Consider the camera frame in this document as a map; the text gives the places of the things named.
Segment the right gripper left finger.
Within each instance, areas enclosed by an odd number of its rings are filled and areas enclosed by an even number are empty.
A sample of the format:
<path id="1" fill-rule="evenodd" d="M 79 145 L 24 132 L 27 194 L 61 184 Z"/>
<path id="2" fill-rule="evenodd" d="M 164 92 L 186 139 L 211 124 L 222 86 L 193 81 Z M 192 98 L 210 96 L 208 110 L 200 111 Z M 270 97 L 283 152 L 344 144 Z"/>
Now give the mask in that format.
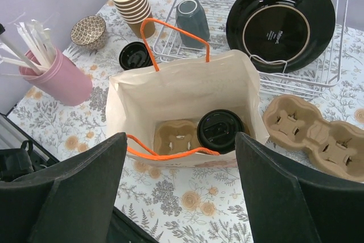
<path id="1" fill-rule="evenodd" d="M 1 242 L 105 242 L 126 157 L 117 133 L 86 152 L 1 182 Z"/>

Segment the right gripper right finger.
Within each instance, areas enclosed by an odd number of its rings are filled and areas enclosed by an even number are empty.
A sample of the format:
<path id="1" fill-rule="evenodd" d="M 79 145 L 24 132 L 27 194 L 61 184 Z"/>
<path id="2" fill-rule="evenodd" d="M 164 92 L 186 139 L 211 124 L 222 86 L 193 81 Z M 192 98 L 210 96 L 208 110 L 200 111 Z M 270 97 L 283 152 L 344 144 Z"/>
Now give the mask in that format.
<path id="1" fill-rule="evenodd" d="M 363 242 L 363 184 L 316 171 L 235 136 L 254 242 Z"/>

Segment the black coffee lid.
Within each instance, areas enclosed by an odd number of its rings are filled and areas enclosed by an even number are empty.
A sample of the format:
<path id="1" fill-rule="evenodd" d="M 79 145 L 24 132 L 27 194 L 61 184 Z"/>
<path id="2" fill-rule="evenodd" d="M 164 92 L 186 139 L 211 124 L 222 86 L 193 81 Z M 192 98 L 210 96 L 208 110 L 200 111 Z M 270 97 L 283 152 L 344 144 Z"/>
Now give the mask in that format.
<path id="1" fill-rule="evenodd" d="M 227 154 L 235 149 L 235 135 L 245 132 L 246 126 L 232 111 L 213 110 L 204 115 L 197 125 L 197 137 L 202 147 Z"/>

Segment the single cardboard cup carrier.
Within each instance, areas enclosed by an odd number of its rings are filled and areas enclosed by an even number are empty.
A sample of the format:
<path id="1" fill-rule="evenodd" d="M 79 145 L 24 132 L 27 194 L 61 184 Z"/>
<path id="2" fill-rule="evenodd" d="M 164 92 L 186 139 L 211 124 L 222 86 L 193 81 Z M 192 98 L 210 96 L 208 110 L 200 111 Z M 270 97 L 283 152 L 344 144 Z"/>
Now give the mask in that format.
<path id="1" fill-rule="evenodd" d="M 190 120 L 161 123 L 155 130 L 154 151 L 158 155 L 173 155 L 202 147 L 197 137 L 197 125 Z M 249 129 L 245 126 L 244 133 L 248 133 Z"/>

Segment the paper takeout bag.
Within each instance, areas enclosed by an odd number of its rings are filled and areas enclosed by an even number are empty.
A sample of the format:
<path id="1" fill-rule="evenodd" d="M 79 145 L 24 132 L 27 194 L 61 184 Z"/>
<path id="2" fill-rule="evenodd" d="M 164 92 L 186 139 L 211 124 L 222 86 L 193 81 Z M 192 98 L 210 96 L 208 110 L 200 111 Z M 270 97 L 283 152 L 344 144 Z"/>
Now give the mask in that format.
<path id="1" fill-rule="evenodd" d="M 247 126 L 250 137 L 265 144 L 269 133 L 259 112 L 259 73 L 239 50 L 199 58 L 153 63 L 109 79 L 107 135 L 127 134 L 127 155 L 150 166 L 231 167 L 236 154 L 199 147 L 158 155 L 155 130 L 166 121 L 198 122 L 217 109 L 230 110 Z"/>

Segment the black cup lids stack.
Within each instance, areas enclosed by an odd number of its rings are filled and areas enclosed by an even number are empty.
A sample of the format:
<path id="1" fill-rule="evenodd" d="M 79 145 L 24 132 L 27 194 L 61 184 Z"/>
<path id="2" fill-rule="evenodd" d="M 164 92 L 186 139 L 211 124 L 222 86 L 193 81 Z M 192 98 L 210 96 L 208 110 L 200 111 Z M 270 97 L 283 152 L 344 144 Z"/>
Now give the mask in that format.
<path id="1" fill-rule="evenodd" d="M 152 66 L 150 54 L 142 42 L 126 45 L 120 52 L 118 60 L 124 71 Z"/>

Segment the stack of paper cups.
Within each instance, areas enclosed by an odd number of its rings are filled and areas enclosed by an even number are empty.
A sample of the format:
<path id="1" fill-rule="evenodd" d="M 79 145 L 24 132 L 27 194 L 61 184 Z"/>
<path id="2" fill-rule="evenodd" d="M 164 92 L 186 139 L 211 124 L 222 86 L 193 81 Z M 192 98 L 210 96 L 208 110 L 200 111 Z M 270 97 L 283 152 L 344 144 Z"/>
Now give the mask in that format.
<path id="1" fill-rule="evenodd" d="M 131 28 L 137 38 L 142 37 L 140 31 L 143 21 L 152 18 L 151 5 L 148 0 L 112 0 L 119 15 Z"/>

